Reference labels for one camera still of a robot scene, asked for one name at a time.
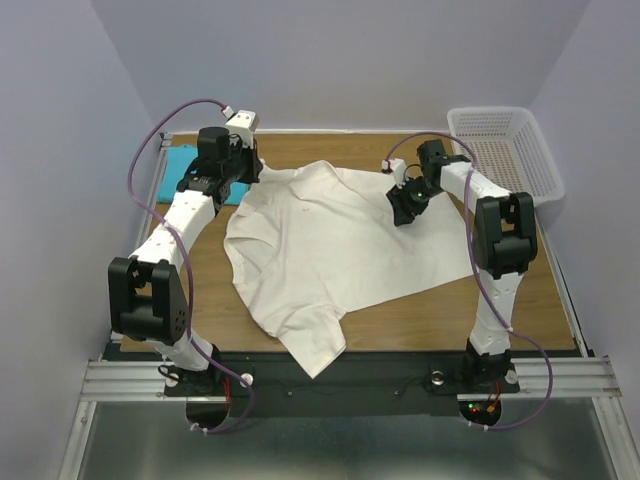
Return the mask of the white t shirt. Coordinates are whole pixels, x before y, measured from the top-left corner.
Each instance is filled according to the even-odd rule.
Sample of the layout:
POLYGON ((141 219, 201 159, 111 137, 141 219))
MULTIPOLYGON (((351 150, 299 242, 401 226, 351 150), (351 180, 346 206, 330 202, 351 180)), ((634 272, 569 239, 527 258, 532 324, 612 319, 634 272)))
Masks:
POLYGON ((228 221, 224 249, 240 298, 310 377, 345 350, 345 314, 471 273, 449 197, 399 227, 387 199, 393 184, 326 161, 265 168, 228 221))

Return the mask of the white plastic basket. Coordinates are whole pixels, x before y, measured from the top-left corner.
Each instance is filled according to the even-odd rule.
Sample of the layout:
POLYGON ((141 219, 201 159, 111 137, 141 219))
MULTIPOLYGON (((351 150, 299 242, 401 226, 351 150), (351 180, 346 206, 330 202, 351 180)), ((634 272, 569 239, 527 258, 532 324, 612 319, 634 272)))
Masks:
POLYGON ((454 108, 450 133, 471 147, 479 171, 513 192, 526 191, 537 205, 565 195, 564 183, 533 114, 521 107, 454 108))

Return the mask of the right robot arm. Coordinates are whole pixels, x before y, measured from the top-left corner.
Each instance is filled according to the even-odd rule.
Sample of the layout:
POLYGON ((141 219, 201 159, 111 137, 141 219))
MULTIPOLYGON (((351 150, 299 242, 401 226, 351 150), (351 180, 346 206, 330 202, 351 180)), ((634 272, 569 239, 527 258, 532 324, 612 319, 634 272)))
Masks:
POLYGON ((465 206, 465 229, 472 273, 479 289, 474 326, 467 340, 459 380, 472 389, 504 379, 511 369, 512 314, 518 287, 538 253, 534 201, 486 178, 474 157, 449 155, 440 140, 417 149, 420 174, 386 157, 381 170, 394 178, 386 193, 394 225, 404 226, 423 214, 441 193, 465 206))

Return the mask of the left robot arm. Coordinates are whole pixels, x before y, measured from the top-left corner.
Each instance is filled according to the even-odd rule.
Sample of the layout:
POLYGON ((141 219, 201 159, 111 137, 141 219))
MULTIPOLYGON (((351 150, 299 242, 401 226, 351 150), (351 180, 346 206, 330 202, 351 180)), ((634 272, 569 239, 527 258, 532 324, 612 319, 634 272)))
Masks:
POLYGON ((251 185, 263 168, 250 127, 206 127, 199 131, 197 156, 177 183, 172 203, 148 239, 108 267, 112 328, 144 342, 177 369, 199 393, 215 392, 222 375, 217 348, 191 326, 194 288, 181 284, 190 271, 189 251, 218 215, 235 183, 251 185))

